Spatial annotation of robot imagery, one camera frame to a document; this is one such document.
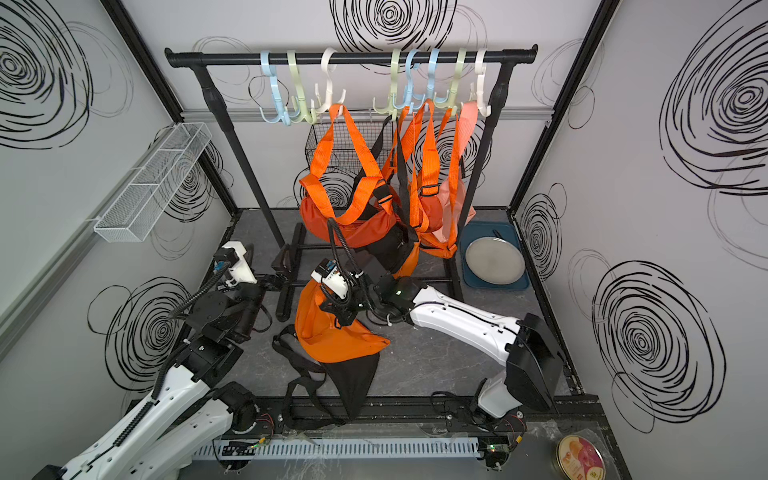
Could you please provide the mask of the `orange drawstring bag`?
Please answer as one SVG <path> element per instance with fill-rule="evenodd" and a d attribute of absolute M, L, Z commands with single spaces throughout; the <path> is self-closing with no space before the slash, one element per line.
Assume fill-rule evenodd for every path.
<path fill-rule="evenodd" d="M 402 244 L 392 273 L 393 277 L 398 279 L 411 276 L 418 266 L 419 256 L 420 243 L 418 241 Z"/>

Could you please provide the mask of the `orange sling bag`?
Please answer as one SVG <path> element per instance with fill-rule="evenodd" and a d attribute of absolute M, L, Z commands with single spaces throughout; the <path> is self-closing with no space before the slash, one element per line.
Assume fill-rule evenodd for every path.
<path fill-rule="evenodd" d="M 435 257 L 449 259 L 452 258 L 457 251 L 459 220 L 458 213 L 458 192 L 460 183 L 460 159 L 457 141 L 459 140 L 459 132 L 454 135 L 454 141 L 451 144 L 451 161 L 449 164 L 449 174 L 445 181 L 441 182 L 439 186 L 438 198 L 442 202 L 443 206 L 443 226 L 435 233 L 435 237 L 442 242 L 441 248 L 430 253 L 427 250 L 423 250 L 425 253 L 433 255 Z"/>

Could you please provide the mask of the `black sling bag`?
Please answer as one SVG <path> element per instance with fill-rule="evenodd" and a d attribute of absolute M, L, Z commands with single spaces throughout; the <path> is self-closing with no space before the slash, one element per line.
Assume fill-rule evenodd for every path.
<path fill-rule="evenodd" d="M 389 153 L 380 168 L 384 183 L 372 190 L 363 201 L 363 209 L 353 223 L 349 242 L 357 250 L 363 249 L 391 273 L 399 257 L 402 244 L 418 241 L 415 231 L 408 226 L 407 214 L 402 205 L 404 195 L 392 185 L 394 177 L 393 153 Z"/>

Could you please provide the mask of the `orange crossbody bag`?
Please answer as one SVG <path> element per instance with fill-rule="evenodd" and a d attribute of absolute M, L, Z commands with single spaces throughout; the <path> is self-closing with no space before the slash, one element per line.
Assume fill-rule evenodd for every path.
<path fill-rule="evenodd" d="M 299 343 L 309 356 L 320 363 L 340 363 L 377 354 L 390 345 L 361 322 L 337 327 L 336 317 L 320 306 L 326 300 L 321 287 L 310 280 L 299 298 L 295 330 Z"/>

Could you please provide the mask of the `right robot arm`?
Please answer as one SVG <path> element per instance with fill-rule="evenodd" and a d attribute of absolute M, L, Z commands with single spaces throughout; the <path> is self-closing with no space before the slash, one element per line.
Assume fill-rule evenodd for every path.
<path fill-rule="evenodd" d="M 321 309 L 343 327 L 360 312 L 387 322 L 405 321 L 439 331 L 494 359 L 504 371 L 484 381 L 476 407 L 494 418 L 524 406 L 536 411 L 555 408 L 554 393 L 563 373 L 564 354 L 549 326 L 539 316 L 501 316 L 456 300 L 413 276 L 396 278 L 378 259 L 345 251 L 339 258 L 338 225 L 331 221 L 333 258 L 323 260 L 311 274 L 325 296 Z"/>

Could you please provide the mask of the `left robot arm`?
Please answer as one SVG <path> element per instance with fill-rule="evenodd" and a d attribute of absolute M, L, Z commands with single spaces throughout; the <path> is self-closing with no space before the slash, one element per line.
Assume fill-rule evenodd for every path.
<path fill-rule="evenodd" d="M 219 384 L 242 355 L 266 292 L 247 256 L 240 242 L 214 254 L 211 278 L 170 314 L 195 335 L 169 355 L 150 393 L 92 446 L 36 478 L 162 479 L 232 426 L 254 427 L 253 394 Z"/>

